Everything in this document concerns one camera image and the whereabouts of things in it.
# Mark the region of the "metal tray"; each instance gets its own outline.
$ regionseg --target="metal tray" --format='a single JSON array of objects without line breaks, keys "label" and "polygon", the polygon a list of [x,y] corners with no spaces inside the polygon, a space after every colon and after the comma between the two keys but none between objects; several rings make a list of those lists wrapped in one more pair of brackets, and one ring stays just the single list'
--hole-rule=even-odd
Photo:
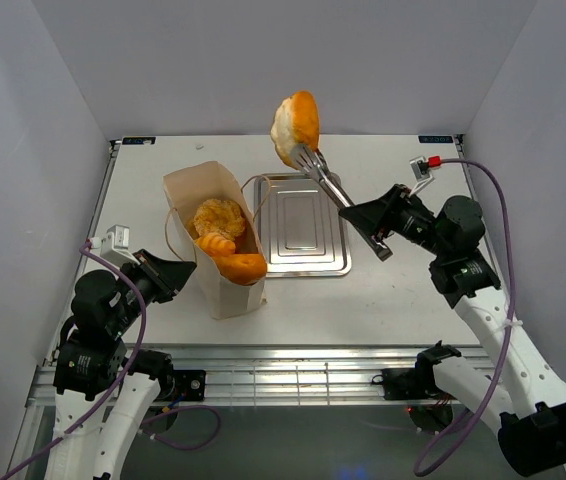
[{"label": "metal tray", "polygon": [[[346,226],[336,206],[310,178],[267,174],[272,192],[256,218],[268,277],[342,276],[352,268]],[[258,178],[255,208],[267,195]]]}]

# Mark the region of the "wire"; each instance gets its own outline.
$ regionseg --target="wire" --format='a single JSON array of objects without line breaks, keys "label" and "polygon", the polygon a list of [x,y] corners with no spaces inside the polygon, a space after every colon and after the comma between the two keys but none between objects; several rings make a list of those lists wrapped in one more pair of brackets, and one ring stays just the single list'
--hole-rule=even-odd
[{"label": "wire", "polygon": [[165,400],[167,397],[169,397],[170,395],[172,395],[172,400],[174,400],[174,396],[172,392],[176,391],[176,380],[174,380],[174,377],[172,377],[172,390],[169,391],[168,393],[166,393],[165,395],[163,395],[161,398],[156,398],[156,402],[162,402],[163,400]]},{"label": "wire", "polygon": [[172,216],[172,212],[177,212],[176,207],[170,208],[170,211],[167,212],[167,217],[165,217],[165,228],[163,229],[163,233],[165,234],[165,243],[167,243],[167,248],[170,249],[170,252],[172,252],[176,256],[176,258],[178,258],[183,262],[184,261],[183,258],[178,254],[176,249],[172,246],[172,243],[170,242],[170,234],[168,233],[168,227],[170,225],[170,217]]},{"label": "wire", "polygon": [[61,327],[61,331],[59,332],[59,345],[57,348],[61,348],[67,342],[67,337],[70,335],[70,330],[74,326],[74,316],[71,316],[65,322],[63,322],[63,326]]},{"label": "wire", "polygon": [[119,376],[116,377],[116,379],[114,380],[112,385],[110,385],[110,388],[108,388],[105,391],[103,396],[101,396],[101,398],[99,398],[94,403],[94,405],[92,405],[92,408],[90,408],[87,412],[85,412],[85,414],[83,414],[76,422],[74,422],[72,425],[70,425],[67,428],[67,430],[65,430],[65,432],[63,432],[62,436],[55,438],[50,443],[48,443],[45,447],[43,447],[41,450],[39,450],[34,455],[32,455],[30,458],[19,463],[16,467],[14,467],[12,470],[8,471],[5,475],[3,475],[0,478],[0,480],[7,480],[8,478],[10,478],[13,475],[15,475],[16,473],[20,472],[21,470],[23,470],[25,467],[27,467],[28,465],[30,465],[31,463],[33,463],[34,461],[36,461],[40,457],[44,456],[46,453],[48,453],[50,450],[52,450],[55,446],[57,446],[59,443],[61,443],[63,441],[63,439],[65,438],[65,435],[71,434],[73,431],[75,431],[77,428],[79,428],[83,424],[83,422],[85,422],[88,418],[90,418],[94,414],[94,412],[96,412],[101,407],[101,405],[103,405],[107,401],[107,399],[110,397],[110,395],[112,395],[112,392],[114,392],[114,390],[116,390],[116,388],[119,386],[119,384],[123,381],[123,379],[127,375],[127,372],[130,370],[130,368],[134,364],[134,360],[136,360],[136,356],[138,355],[139,350],[141,349],[141,343],[143,342],[143,335],[145,334],[145,326],[147,324],[147,309],[146,309],[146,305],[145,305],[145,300],[143,299],[143,295],[141,295],[141,292],[136,287],[136,285],[134,285],[132,280],[130,280],[118,268],[116,268],[114,265],[110,264],[109,262],[103,260],[101,257],[91,253],[90,250],[89,250],[91,246],[92,246],[92,243],[89,240],[87,242],[85,242],[83,244],[83,246],[81,248],[79,248],[79,252],[81,253],[81,255],[84,255],[84,256],[94,260],[96,263],[104,266],[109,271],[114,273],[121,280],[123,280],[123,282],[128,287],[130,287],[130,290],[132,290],[132,292],[134,292],[134,295],[136,295],[136,299],[139,302],[139,308],[141,309],[141,326],[139,328],[139,336],[137,337],[136,343],[134,344],[134,348],[132,349],[132,353],[130,354],[130,359],[127,361],[127,363],[123,367],[123,370],[121,370],[121,373],[119,373]]},{"label": "wire", "polygon": [[256,217],[261,212],[261,207],[267,201],[268,197],[270,196],[270,193],[272,193],[272,180],[270,180],[270,177],[268,177],[267,175],[253,175],[250,178],[248,178],[245,181],[245,183],[243,184],[243,186],[241,187],[241,193],[243,193],[243,190],[245,190],[245,187],[247,187],[247,184],[250,183],[255,178],[259,178],[259,177],[264,179],[267,182],[267,193],[263,197],[263,200],[261,200],[261,203],[259,203],[259,206],[256,207],[256,210],[254,210],[254,215],[252,216],[252,221],[256,220]]},{"label": "wire", "polygon": [[[514,279],[514,261],[512,259],[510,221],[507,213],[507,205],[505,203],[505,195],[503,194],[503,189],[501,188],[501,185],[499,184],[494,174],[485,165],[482,165],[478,162],[454,158],[454,159],[442,160],[441,163],[442,164],[461,163],[476,167],[482,170],[489,177],[489,179],[494,184],[494,188],[496,188],[496,192],[498,193],[499,201],[501,203],[501,213],[503,215],[503,233],[505,235],[505,252],[507,258],[508,280],[509,280],[509,288],[510,288],[510,304],[508,305],[507,308],[506,319],[509,322],[512,322],[512,319],[514,318],[514,307],[516,304],[516,282]],[[510,323],[505,326],[505,333],[503,335],[503,345],[501,346],[501,352],[499,353],[499,358],[494,368],[494,375],[492,376],[492,381],[490,382],[487,392],[485,393],[485,397],[483,398],[483,400],[481,400],[481,403],[476,409],[476,412],[474,412],[474,414],[470,417],[470,419],[467,421],[467,424],[465,425],[465,427],[463,427],[462,430],[459,431],[460,427],[458,425],[466,417],[467,412],[464,412],[462,415],[454,419],[454,421],[450,423],[450,425],[448,425],[440,433],[440,435],[437,435],[432,440],[430,440],[430,442],[427,444],[423,452],[421,452],[421,454],[416,460],[416,463],[414,464],[414,475],[416,475],[417,477],[425,477],[426,475],[429,475],[430,473],[435,471],[437,468],[443,465],[443,463],[445,463],[445,461],[448,458],[450,458],[456,450],[458,450],[458,448],[463,444],[465,439],[470,435],[470,433],[472,433],[472,430],[474,430],[476,425],[479,423],[479,421],[481,420],[481,416],[483,415],[483,412],[485,412],[485,409],[490,403],[490,400],[492,399],[492,395],[494,395],[494,391],[496,390],[496,387],[498,385],[499,378],[501,378],[501,373],[503,372],[503,366],[505,365],[505,359],[507,358],[507,350],[510,345],[511,337],[512,337],[512,325]],[[442,438],[456,431],[459,431],[459,436],[455,440],[454,444],[452,444],[452,446],[450,446],[445,452],[443,452],[443,454],[438,459],[436,459],[429,467],[420,470],[421,463],[423,463],[423,460],[425,460],[425,457],[430,453],[430,450],[432,450],[434,445],[436,445]]]},{"label": "wire", "polygon": [[179,398],[177,398],[176,400],[174,400],[172,403],[170,403],[167,408],[169,408],[170,410],[174,408],[175,405],[178,405],[180,402],[183,401],[183,399],[185,398],[185,396],[181,395]]},{"label": "wire", "polygon": [[426,435],[434,435],[434,432],[430,432],[429,430],[423,430],[418,428],[409,428],[409,427],[396,427],[394,425],[378,425],[376,423],[367,422],[365,420],[361,420],[361,423],[367,427],[375,428],[377,430],[391,430],[393,432],[408,432],[408,433],[425,433]]},{"label": "wire", "polygon": [[450,403],[451,398],[452,396],[449,393],[444,393],[443,395],[439,396],[438,400],[431,408],[444,407],[445,405]]},{"label": "wire", "polygon": [[156,415],[154,417],[150,417],[150,418],[146,418],[145,420],[143,420],[141,422],[141,426],[143,425],[149,425],[150,423],[156,422],[157,420],[160,420],[161,418],[165,418],[168,417],[170,415],[174,415],[177,414],[179,412],[184,412],[186,410],[204,410],[207,412],[211,412],[215,417],[216,417],[216,426],[214,427],[214,431],[212,432],[212,434],[203,442],[196,444],[196,445],[181,445],[179,443],[175,443],[171,440],[168,440],[167,438],[161,436],[161,435],[157,435],[154,434],[152,432],[148,432],[143,430],[143,433],[148,435],[152,440],[157,440],[165,445],[168,445],[172,448],[175,448],[176,450],[183,450],[183,451],[193,451],[193,450],[199,450],[203,447],[207,447],[210,443],[212,443],[214,441],[214,439],[216,439],[216,437],[219,436],[219,432],[221,431],[221,414],[219,413],[219,411],[214,408],[214,407],[210,407],[209,405],[188,405],[185,407],[178,407],[178,408],[174,408],[168,412],[165,413],[161,413],[160,415]]}]

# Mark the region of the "black label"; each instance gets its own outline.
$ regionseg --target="black label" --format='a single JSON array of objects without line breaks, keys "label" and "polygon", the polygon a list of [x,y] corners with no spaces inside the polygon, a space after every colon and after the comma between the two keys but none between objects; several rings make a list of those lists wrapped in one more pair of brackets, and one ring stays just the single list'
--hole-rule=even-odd
[{"label": "black label", "polygon": [[419,135],[419,143],[454,143],[450,135]]},{"label": "black label", "polygon": [[156,137],[125,137],[123,145],[154,145]]}]

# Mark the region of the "tongs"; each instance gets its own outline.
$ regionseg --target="tongs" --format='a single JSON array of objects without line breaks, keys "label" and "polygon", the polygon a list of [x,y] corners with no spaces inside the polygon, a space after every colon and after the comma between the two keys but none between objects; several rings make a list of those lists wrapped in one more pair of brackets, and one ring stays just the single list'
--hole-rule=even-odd
[{"label": "tongs", "polygon": [[[330,172],[320,151],[315,152],[306,144],[299,143],[292,149],[290,156],[298,170],[318,183],[339,211],[355,205]],[[366,235],[358,228],[356,230],[381,261],[387,260],[392,255],[392,250],[382,240]]]}]

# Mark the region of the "tabletop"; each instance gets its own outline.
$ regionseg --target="tabletop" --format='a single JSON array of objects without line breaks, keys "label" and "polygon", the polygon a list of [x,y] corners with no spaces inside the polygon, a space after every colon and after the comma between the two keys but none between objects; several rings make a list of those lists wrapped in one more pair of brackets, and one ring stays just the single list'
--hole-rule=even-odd
[{"label": "tabletop", "polygon": [[[409,161],[424,155],[458,158],[456,146],[420,143],[409,136],[324,135],[321,151],[330,169],[356,203],[377,198],[395,183],[415,182]],[[96,235],[109,227],[130,227],[130,249],[144,248],[174,259],[165,244],[163,228],[168,204],[163,176],[184,167],[215,160],[239,183],[259,173],[291,171],[276,156],[266,135],[156,137],[154,144],[122,145],[116,157]],[[437,213],[445,200],[469,195],[459,165],[446,165],[419,196]],[[245,190],[248,205],[253,187]],[[394,256],[380,262],[348,226],[352,270],[335,278],[267,279],[267,303],[250,314],[214,320],[193,276],[180,294],[148,309],[145,343],[174,345],[429,345],[438,340],[476,345],[471,330],[449,308],[432,285],[431,254],[393,236],[387,240]],[[171,241],[179,239],[170,225]],[[486,252],[485,244],[481,245]],[[88,261],[85,271],[100,268]],[[133,342],[138,324],[124,339]]]}]

